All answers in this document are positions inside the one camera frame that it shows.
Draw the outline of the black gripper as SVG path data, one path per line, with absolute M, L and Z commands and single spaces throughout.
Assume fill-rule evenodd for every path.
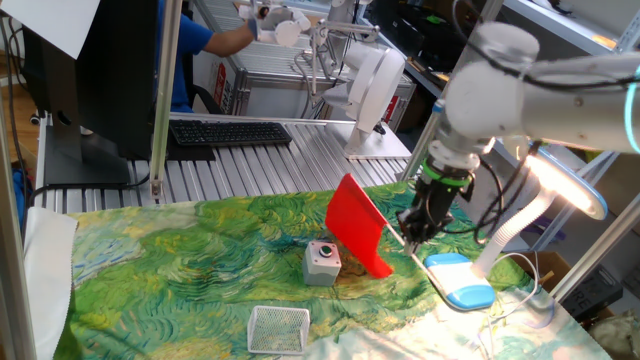
M 449 209 L 461 188 L 437 180 L 425 183 L 419 178 L 415 190 L 412 208 L 397 213 L 406 254 L 416 254 L 453 221 Z

